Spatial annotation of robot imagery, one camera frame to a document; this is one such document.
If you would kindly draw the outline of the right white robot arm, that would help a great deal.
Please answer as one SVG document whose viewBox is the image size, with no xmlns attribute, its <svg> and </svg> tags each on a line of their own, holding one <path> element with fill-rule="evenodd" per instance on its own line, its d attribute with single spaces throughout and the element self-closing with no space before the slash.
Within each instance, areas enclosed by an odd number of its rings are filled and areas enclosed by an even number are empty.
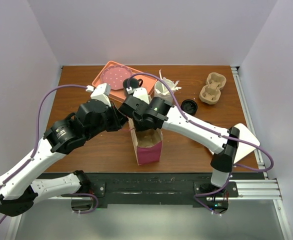
<svg viewBox="0 0 293 240">
<path fill-rule="evenodd" d="M 119 108 L 127 117 L 135 120 L 136 130 L 164 129 L 183 135 L 200 143 L 213 152 L 210 165 L 213 168 L 209 191 L 219 197 L 227 191 L 226 182 L 232 172 L 238 150 L 240 130 L 217 127 L 183 112 L 160 97 L 150 103 L 129 95 Z"/>
</svg>

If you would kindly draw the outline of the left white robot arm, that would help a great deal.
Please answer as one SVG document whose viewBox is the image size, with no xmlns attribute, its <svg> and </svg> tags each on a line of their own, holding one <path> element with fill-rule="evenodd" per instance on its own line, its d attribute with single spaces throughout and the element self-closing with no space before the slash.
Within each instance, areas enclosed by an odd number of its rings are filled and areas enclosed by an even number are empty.
<svg viewBox="0 0 293 240">
<path fill-rule="evenodd" d="M 0 176 L 0 213 L 15 217 L 33 205 L 61 195 L 85 196 L 91 181 L 82 170 L 54 179 L 39 179 L 51 165 L 98 134 L 116 132 L 128 118 L 113 103 L 91 99 L 77 112 L 56 121 L 36 147 L 10 171 Z"/>
</svg>

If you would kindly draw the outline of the cream and pink paper bag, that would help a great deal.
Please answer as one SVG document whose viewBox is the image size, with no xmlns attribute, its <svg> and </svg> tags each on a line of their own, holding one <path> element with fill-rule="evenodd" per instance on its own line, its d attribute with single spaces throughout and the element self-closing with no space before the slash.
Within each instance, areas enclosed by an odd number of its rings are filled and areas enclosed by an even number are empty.
<svg viewBox="0 0 293 240">
<path fill-rule="evenodd" d="M 158 143 L 152 147 L 138 147 L 137 132 L 140 132 L 140 131 L 136 131 L 134 126 L 134 121 L 132 119 L 128 120 L 128 125 L 129 125 L 129 131 L 131 134 L 131 139 L 133 143 L 137 165 L 142 166 L 146 164 L 159 162 L 161 158 L 162 148 L 163 148 L 162 131 L 160 129 L 157 129 L 157 130 L 149 129 L 149 130 L 142 131 L 142 132 L 155 133 L 158 139 Z"/>
</svg>

